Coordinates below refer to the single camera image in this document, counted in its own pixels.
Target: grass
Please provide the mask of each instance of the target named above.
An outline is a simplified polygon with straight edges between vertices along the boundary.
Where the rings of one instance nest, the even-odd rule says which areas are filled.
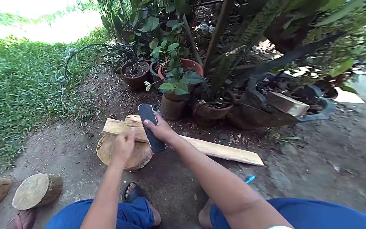
[[[104,29],[95,29],[72,44],[0,39],[0,165],[13,165],[32,128],[93,115],[95,108],[80,98],[77,87],[93,66],[95,50],[86,49],[72,59],[66,84],[58,79],[64,75],[69,48],[105,42],[107,37]]]

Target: dirt path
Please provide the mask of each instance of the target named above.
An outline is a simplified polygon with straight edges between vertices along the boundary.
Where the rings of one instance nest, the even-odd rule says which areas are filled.
[[[358,88],[366,101],[366,87]],[[16,167],[0,176],[9,177],[13,185],[0,204],[0,228],[15,214],[11,201],[19,184],[38,172],[60,175],[64,189],[55,203],[38,208],[35,229],[64,206],[74,201],[93,198],[105,172],[96,156],[95,147],[107,117],[123,120],[137,114],[143,102],[159,106],[160,95],[131,92],[118,76],[91,76],[81,89],[93,95],[95,103],[106,109],[88,123],[54,123],[36,131],[26,143],[26,152],[15,162]],[[267,167],[215,159],[238,176],[246,179],[265,198],[298,197],[320,199],[352,207],[366,214],[366,104],[338,105],[329,120],[283,128],[285,137],[299,136],[302,141],[280,144],[272,141],[271,131],[237,130],[220,123],[213,128],[200,128],[190,119],[170,122],[179,134],[257,152]],[[224,133],[229,139],[218,139]],[[198,225],[197,214],[207,196],[195,176],[174,153],[156,154],[135,173],[124,172],[126,183],[137,181],[149,200],[161,213],[166,228]]]

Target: blue object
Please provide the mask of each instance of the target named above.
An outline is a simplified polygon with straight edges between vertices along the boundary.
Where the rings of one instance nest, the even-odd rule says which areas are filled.
[[[249,176],[248,179],[245,181],[246,184],[248,184],[249,182],[255,180],[255,176]]]
[[[366,215],[320,200],[278,198],[268,202],[296,229],[366,229]],[[210,208],[215,229],[231,229],[216,205]]]
[[[80,200],[66,206],[49,220],[45,229],[79,229],[93,199]],[[147,229],[155,217],[145,197],[137,197],[132,203],[119,203],[117,229]]]

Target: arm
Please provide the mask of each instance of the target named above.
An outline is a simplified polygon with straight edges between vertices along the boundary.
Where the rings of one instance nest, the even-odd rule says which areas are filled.
[[[232,229],[266,229],[275,225],[291,227],[274,207],[238,176],[201,153],[176,134],[159,114],[156,115],[157,126],[149,120],[145,120],[144,125],[176,150]]]
[[[104,174],[98,194],[85,216],[81,229],[114,229],[117,225],[119,183],[122,171],[135,147],[135,130],[120,134],[110,146],[111,164]]]

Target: hand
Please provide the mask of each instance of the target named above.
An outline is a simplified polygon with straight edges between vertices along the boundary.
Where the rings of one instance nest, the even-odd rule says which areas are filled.
[[[155,126],[150,120],[144,120],[144,126],[150,129],[156,138],[162,140],[168,146],[172,146],[173,140],[179,137],[179,135],[170,128],[168,123],[162,118],[160,114],[155,112],[156,120],[158,124]]]
[[[115,138],[111,153],[111,164],[125,167],[135,148],[135,128],[124,132]]]

